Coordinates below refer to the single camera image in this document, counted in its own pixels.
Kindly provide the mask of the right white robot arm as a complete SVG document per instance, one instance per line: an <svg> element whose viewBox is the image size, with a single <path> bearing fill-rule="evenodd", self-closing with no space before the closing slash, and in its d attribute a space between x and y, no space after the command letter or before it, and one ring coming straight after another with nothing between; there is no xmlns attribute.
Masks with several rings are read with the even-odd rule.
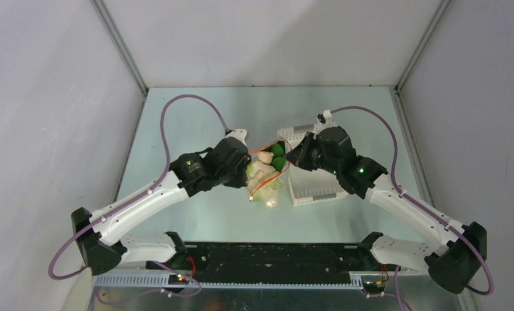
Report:
<svg viewBox="0 0 514 311"><path fill-rule="evenodd" d="M360 265L375 271L383 264L427 271L433 281L460 294L487 257L487 231L477 222L465 225L409 195L386 168L358 155L339 126L308 132L286 153L286 160L306 171L324 170L341 188L389 212L409 225L422 243L396 240L373 232L361 243Z"/></svg>

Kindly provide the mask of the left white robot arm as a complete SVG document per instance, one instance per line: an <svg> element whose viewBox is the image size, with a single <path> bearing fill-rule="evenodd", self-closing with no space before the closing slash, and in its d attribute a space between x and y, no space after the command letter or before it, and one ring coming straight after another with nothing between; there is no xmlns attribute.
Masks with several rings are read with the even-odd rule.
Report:
<svg viewBox="0 0 514 311"><path fill-rule="evenodd" d="M250 155L247 131L229 131L214 148L182 154L164 176L139 193L90 212L80 207L71 221L84 264L92 275L102 275L127 262L158 261L172 270L184 267L187 253L177 233L137 240L126 235L131 229L166 207L223 185L234 189L247 184Z"/></svg>

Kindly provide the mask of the pale green cabbage leaf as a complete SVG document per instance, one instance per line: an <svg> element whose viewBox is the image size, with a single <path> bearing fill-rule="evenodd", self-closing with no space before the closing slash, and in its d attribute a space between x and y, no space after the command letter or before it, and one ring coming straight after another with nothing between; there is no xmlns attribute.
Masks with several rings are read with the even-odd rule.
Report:
<svg viewBox="0 0 514 311"><path fill-rule="evenodd" d="M270 165L260 161L251 162L247 169L247 190L250 193L250 201L263 202L263 194L271 190L280 191L283 188L280 172Z"/></svg>

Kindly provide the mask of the clear zip top bag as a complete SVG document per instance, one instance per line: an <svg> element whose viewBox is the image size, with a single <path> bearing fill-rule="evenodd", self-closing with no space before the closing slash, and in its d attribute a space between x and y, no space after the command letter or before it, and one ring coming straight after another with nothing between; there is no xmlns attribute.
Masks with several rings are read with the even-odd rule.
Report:
<svg viewBox="0 0 514 311"><path fill-rule="evenodd" d="M290 168L285 156L291 149L290 143L279 136L272 143L249 152L251 161L246 168L246 190L250 202L261 203L267 208L279 205L280 192L286 187Z"/></svg>

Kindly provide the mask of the green bok choy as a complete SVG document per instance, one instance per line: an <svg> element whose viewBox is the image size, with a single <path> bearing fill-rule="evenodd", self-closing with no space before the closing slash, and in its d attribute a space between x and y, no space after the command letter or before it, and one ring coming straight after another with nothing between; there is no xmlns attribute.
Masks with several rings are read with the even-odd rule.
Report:
<svg viewBox="0 0 514 311"><path fill-rule="evenodd" d="M285 160L285 154L286 154L286 147L284 141L278 141L272 146L269 146L266 149L267 152L271 152L273 154L272 161L270 163L270 166L272 166L274 169L276 169L278 172L281 172L283 170L283 167L285 166L286 160Z"/></svg>

